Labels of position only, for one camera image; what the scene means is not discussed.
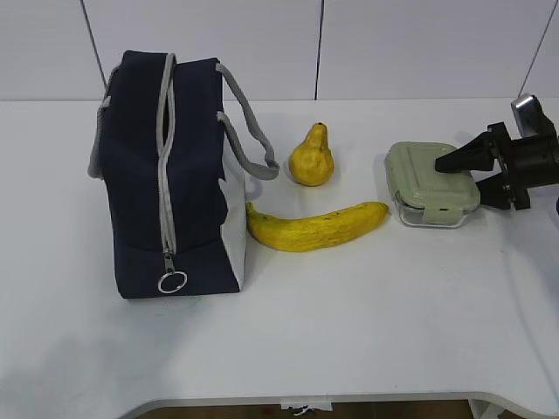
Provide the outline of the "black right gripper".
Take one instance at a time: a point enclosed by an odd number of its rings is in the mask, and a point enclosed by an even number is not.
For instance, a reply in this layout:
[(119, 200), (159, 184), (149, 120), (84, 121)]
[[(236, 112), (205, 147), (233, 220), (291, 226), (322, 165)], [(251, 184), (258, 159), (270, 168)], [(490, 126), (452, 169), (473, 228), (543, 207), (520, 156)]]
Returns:
[(527, 210), (528, 191), (558, 183), (558, 136), (535, 135), (513, 140), (506, 126), (492, 124), (462, 148), (436, 159), (439, 173), (491, 171), (500, 173), (476, 182), (480, 204), (497, 210)]

